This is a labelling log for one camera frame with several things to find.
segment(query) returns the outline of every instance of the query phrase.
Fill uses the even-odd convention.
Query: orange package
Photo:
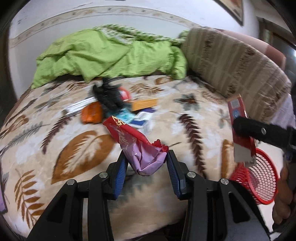
[[[81,111],[81,120],[84,124],[101,123],[103,120],[103,110],[100,102],[96,101],[85,106]]]

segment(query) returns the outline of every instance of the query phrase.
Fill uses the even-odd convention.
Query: beige striped fabric
[[[189,68],[222,95],[241,94],[250,118],[270,122],[290,93],[290,80],[272,60],[220,31],[193,28],[181,49]]]

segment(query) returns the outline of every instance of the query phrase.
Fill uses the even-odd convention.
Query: finger
[[[284,203],[284,204],[290,204],[293,200],[293,192],[289,188],[286,181],[283,181],[282,179],[278,180],[278,198]]]
[[[274,223],[277,225],[280,225],[283,219],[277,214],[275,206],[272,209],[272,219],[274,220]]]
[[[281,170],[281,173],[280,173],[281,179],[286,181],[287,178],[288,178],[288,175],[289,175],[289,171],[288,171],[287,165],[284,164],[284,167],[283,167],[283,169]]]
[[[283,219],[287,219],[290,214],[291,214],[291,210],[289,208],[288,205],[284,204],[279,198],[278,196],[275,198],[274,200],[274,206],[276,209],[276,213]]]

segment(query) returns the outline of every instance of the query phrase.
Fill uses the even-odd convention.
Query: red basket
[[[232,173],[230,180],[242,184],[253,195],[257,205],[270,204],[277,193],[278,175],[270,157],[256,148],[257,164],[246,168],[239,163]]]

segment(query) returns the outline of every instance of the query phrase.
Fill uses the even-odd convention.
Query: green floral cloth
[[[103,25],[58,39],[37,58],[32,88],[65,74],[95,77],[137,77],[161,71],[183,79],[187,61],[179,46],[188,31],[174,39],[137,29]]]

